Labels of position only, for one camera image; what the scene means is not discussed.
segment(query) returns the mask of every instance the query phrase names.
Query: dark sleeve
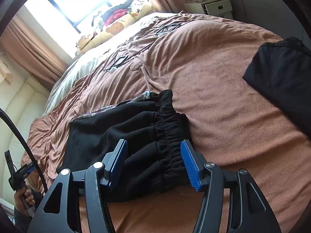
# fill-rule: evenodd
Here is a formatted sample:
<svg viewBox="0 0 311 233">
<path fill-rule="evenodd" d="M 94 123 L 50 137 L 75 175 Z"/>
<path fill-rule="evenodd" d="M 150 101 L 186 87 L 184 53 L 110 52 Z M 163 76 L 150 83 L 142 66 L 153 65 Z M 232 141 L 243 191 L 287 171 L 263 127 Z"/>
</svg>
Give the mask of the dark sleeve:
<svg viewBox="0 0 311 233">
<path fill-rule="evenodd" d="M 22 233 L 26 233 L 31 222 L 30 216 L 24 216 L 14 207 L 15 227 Z"/>
</svg>

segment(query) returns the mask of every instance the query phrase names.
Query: bed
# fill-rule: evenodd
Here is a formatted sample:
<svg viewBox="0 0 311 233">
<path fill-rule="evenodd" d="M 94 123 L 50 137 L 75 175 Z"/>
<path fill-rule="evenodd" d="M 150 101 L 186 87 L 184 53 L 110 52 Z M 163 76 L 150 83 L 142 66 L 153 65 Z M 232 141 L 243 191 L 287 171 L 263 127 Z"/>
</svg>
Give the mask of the bed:
<svg viewBox="0 0 311 233">
<path fill-rule="evenodd" d="M 167 34 L 157 31 L 171 24 Z M 151 14 L 77 60 L 56 83 L 42 118 L 30 127 L 28 145 L 48 186 L 62 163 L 74 117 L 151 90 L 174 92 L 185 113 L 195 149 L 224 169 L 247 169 L 263 191 L 282 232 L 289 232 L 311 193 L 311 144 L 284 114 L 242 79 L 264 42 L 281 38 L 259 26 L 197 14 Z M 103 71 L 135 54 L 115 72 Z M 21 163 L 28 163 L 24 154 Z M 43 191 L 35 173 L 28 181 Z M 117 232 L 191 232 L 202 194 L 190 186 L 110 203 Z M 83 232 L 88 232 L 80 197 Z M 223 214 L 228 213 L 228 192 Z M 223 220 L 220 232 L 226 231 Z"/>
</svg>

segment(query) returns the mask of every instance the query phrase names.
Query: cream leather headboard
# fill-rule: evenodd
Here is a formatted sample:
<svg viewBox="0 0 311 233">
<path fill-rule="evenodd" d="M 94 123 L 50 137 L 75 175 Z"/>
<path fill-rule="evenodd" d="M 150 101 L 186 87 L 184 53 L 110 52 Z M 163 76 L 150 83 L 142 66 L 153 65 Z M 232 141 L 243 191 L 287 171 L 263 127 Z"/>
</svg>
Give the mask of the cream leather headboard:
<svg viewBox="0 0 311 233">
<path fill-rule="evenodd" d="M 7 115 L 26 141 L 30 125 L 35 118 L 41 117 L 48 97 L 49 91 L 30 76 L 7 106 Z M 0 119 L 0 202 L 3 199 L 14 205 L 14 191 L 8 182 L 10 173 L 4 159 L 4 152 L 8 149 L 14 165 L 19 169 L 24 148 L 4 121 Z"/>
</svg>

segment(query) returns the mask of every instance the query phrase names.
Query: wrinkled blanket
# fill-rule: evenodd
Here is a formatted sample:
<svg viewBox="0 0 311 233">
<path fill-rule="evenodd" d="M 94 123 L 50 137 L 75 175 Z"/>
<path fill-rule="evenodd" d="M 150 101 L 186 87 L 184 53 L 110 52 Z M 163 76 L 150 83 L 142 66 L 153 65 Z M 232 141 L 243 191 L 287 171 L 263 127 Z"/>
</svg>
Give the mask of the wrinkled blanket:
<svg viewBox="0 0 311 233">
<path fill-rule="evenodd" d="M 160 37 L 155 34 L 164 25 L 185 22 Z M 288 232 L 310 200 L 311 144 L 242 79 L 259 46 L 279 40 L 261 27 L 207 15 L 155 19 L 78 80 L 51 113 L 31 125 L 28 144 L 48 186 L 62 163 L 71 119 L 147 90 L 171 89 L 175 110 L 189 119 L 196 151 L 225 169 L 247 169 L 270 203 L 282 232 Z M 133 55 L 149 44 L 113 74 L 102 70 L 118 57 Z M 22 158 L 25 162 L 29 162 L 27 155 Z M 38 175 L 33 173 L 30 181 L 43 191 Z M 201 200 L 201 193 L 184 186 L 110 203 L 109 209 L 117 232 L 186 233 L 193 230 Z M 83 198 L 80 212 L 87 232 Z M 223 213 L 228 213 L 228 193 Z M 223 220 L 221 233 L 226 224 Z"/>
</svg>

